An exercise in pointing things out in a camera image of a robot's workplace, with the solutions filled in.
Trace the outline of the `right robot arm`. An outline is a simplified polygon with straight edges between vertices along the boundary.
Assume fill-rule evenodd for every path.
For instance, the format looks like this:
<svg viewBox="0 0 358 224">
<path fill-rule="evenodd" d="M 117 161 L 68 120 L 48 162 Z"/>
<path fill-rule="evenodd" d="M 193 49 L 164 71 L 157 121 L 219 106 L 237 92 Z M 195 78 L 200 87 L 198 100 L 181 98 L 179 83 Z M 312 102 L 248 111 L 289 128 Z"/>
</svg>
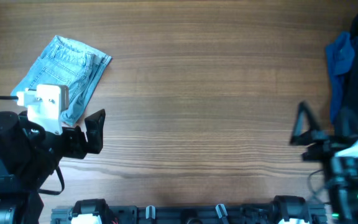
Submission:
<svg viewBox="0 0 358 224">
<path fill-rule="evenodd" d="M 271 206 L 273 223 L 317 223 L 311 202 L 327 191 L 332 217 L 336 223 L 358 223 L 358 117 L 344 108 L 342 133 L 328 135 L 321 129 L 308 103 L 302 101 L 291 133 L 290 145 L 304 146 L 305 162 L 319 162 L 324 175 L 323 185 L 311 190 L 308 199 L 277 196 Z"/>
</svg>

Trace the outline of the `light blue denim shorts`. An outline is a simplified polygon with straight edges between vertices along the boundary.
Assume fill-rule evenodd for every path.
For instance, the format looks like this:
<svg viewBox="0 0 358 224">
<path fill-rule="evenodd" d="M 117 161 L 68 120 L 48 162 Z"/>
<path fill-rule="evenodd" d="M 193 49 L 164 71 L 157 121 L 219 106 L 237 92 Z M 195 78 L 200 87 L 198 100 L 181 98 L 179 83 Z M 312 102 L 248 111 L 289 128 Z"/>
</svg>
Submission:
<svg viewBox="0 0 358 224">
<path fill-rule="evenodd" d="M 112 57 L 82 42 L 56 35 L 30 67 L 11 95 L 39 84 L 65 85 L 68 109 L 61 119 L 73 126 L 84 113 Z"/>
</svg>

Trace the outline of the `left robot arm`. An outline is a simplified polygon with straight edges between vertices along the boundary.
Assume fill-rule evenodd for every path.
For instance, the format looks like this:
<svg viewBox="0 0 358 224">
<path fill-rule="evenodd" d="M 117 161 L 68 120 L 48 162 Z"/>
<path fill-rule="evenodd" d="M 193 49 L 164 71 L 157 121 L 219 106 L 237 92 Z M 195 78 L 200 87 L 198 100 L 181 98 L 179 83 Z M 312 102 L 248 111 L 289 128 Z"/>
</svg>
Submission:
<svg viewBox="0 0 358 224">
<path fill-rule="evenodd" d="M 55 134 L 31 122 L 25 111 L 0 112 L 0 223 L 38 223 L 41 194 L 59 195 L 41 186 L 52 174 L 64 181 L 62 158 L 101 152 L 105 117 L 105 110 L 99 110 L 85 118 L 86 132 L 76 126 Z"/>
</svg>

